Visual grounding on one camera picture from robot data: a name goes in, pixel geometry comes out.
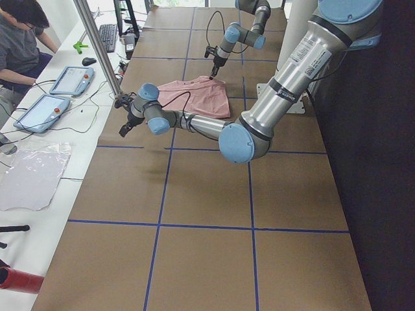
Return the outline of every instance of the tablet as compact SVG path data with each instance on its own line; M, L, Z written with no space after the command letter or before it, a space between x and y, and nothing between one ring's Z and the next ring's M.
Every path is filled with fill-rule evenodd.
M53 84L50 94L79 96L88 88L94 71L91 67L67 66Z
M69 98L43 94L13 126L28 132L43 133L59 119L70 103Z

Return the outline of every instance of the blue joint cap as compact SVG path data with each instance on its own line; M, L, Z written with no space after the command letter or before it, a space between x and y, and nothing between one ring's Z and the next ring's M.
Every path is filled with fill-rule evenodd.
M318 0L318 8L324 19L331 23L352 24L365 19L375 12L383 0Z
M160 91L151 83L144 83L138 90L138 96L145 100L157 100Z
M239 30L236 27L230 25L228 27L228 29L226 29L225 39L229 43L237 43L240 34L241 33L239 32Z
M354 41L349 46L348 51L357 51L357 50L370 49L372 47L375 47L381 41L381 36L382 34L378 34L377 36L374 36L371 38Z
M170 123L164 118L153 118L149 120L148 127L154 135L161 135L170 130Z
M265 44L265 36L260 36L254 43L254 49L261 50Z
M247 163L255 152L254 140L246 128L232 123L219 135L219 149L223 156L233 163Z

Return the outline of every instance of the green object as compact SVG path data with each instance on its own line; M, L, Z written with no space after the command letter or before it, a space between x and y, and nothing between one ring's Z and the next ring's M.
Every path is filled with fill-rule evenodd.
M86 45L86 44L82 44L82 42L81 42L81 41L78 41L78 42L76 42L76 43L73 45L73 47L75 48L75 50L77 50L77 51L78 51L78 54L82 54L82 50L81 50L81 48L83 48L83 47L88 47L88 45Z

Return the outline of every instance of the black hair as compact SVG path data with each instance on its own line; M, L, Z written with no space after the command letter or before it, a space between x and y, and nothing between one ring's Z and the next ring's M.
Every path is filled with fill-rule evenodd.
M0 8L20 23L39 28L49 27L45 12L36 0L0 0Z

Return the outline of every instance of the dark wall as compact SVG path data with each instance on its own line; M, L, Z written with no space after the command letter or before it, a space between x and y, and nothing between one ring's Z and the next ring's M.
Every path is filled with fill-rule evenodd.
M349 52L315 110L373 311L415 310L415 2Z

